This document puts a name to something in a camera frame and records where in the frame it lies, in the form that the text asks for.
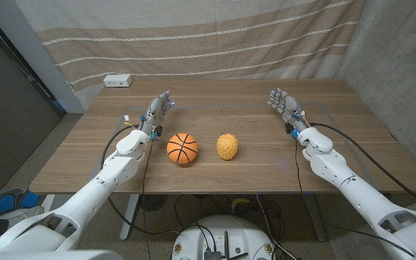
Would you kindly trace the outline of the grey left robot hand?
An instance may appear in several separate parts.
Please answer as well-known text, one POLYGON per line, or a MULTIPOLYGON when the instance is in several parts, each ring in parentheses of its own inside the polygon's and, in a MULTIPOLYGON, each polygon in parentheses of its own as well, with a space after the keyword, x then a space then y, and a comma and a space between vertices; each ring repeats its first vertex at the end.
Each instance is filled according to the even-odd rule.
POLYGON ((163 124, 166 113, 174 106, 174 102, 170 99, 170 94, 171 91, 168 90, 152 100, 147 107, 138 130, 152 135, 163 124))

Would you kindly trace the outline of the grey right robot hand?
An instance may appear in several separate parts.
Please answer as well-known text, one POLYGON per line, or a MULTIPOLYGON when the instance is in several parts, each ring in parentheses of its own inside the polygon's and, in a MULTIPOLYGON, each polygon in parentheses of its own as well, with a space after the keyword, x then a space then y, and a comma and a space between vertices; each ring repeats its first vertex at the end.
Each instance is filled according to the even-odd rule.
POLYGON ((310 127, 306 120, 305 111, 288 92, 280 88, 272 90, 267 104, 281 115, 285 122, 285 131, 288 134, 296 137, 301 131, 310 127))

